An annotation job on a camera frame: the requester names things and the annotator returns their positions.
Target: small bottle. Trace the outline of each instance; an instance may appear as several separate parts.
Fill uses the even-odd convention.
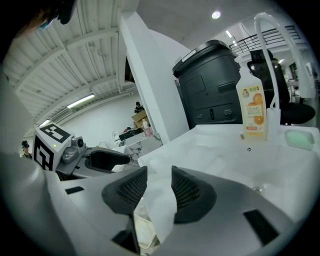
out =
[[[146,137],[151,137],[152,133],[151,133],[150,127],[148,125],[148,122],[145,119],[142,119],[142,127],[143,127],[143,130],[144,130],[145,136]]]
[[[244,139],[266,140],[267,108],[262,82],[242,65],[241,57],[236,57],[234,61],[240,64],[241,78],[235,88],[241,105]]]

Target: green soap bar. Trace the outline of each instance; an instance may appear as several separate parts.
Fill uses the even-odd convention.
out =
[[[315,144],[314,136],[309,131],[287,130],[284,136],[286,144],[290,147],[311,150]]]

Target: bin lid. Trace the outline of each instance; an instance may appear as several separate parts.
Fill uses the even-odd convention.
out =
[[[202,56],[203,54],[207,54],[212,50],[216,50],[217,48],[229,50],[230,53],[232,53],[235,57],[237,56],[233,51],[230,50],[230,48],[224,42],[222,42],[220,40],[210,40],[210,41],[205,42],[204,44],[201,44],[199,47],[195,48],[194,50],[189,52],[186,56],[184,56],[182,58],[182,60],[180,60],[173,67],[172,71],[173,71],[174,76],[177,77],[175,75],[175,72],[178,69],[183,68],[184,65],[185,66],[189,65],[194,60],[196,60],[197,58]]]

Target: railing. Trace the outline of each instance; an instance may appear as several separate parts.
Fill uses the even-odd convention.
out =
[[[285,28],[294,40],[301,39],[294,25],[285,26]],[[276,28],[264,31],[262,32],[262,35],[266,45],[276,44],[285,41]],[[257,34],[254,34],[245,39],[237,41],[236,46],[235,44],[230,44],[229,47],[231,51],[235,52],[236,54],[242,54],[261,46]]]

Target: black trash can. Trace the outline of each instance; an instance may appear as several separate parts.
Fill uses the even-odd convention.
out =
[[[196,125],[242,124],[236,56],[223,42],[210,40],[173,67],[190,129]]]

